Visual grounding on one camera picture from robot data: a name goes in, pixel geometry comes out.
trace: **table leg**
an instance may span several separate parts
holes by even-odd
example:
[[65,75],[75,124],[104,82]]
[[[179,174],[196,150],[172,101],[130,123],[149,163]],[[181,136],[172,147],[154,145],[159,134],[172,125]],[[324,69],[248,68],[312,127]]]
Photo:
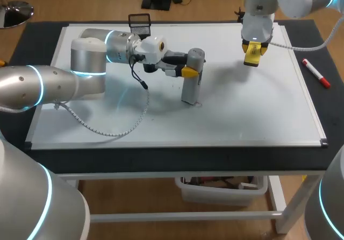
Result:
[[287,234],[303,214],[307,201],[322,175],[308,175],[286,206],[282,217],[276,220],[278,234]]

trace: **white robotic arm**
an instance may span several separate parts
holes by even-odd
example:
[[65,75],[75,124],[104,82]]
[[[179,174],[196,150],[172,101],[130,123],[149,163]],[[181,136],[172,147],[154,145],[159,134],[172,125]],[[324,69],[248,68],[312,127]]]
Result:
[[334,32],[344,19],[336,24],[331,36],[319,47],[299,48],[286,47],[273,43],[274,13],[278,6],[282,12],[290,18],[301,18],[313,11],[322,8],[334,8],[343,11],[343,0],[245,0],[246,13],[242,25],[242,48],[246,53],[244,63],[250,66],[258,66],[260,55],[263,55],[269,44],[289,48],[295,51],[315,51],[323,48],[332,38]]
[[129,64],[145,89],[148,86],[133,70],[135,62],[142,63],[147,72],[161,69],[168,76],[183,77],[182,101],[197,101],[202,50],[174,53],[167,50],[164,37],[141,40],[133,33],[86,29],[72,41],[70,71],[41,65],[1,68],[0,110],[22,112],[38,104],[98,97],[105,92],[107,61]]

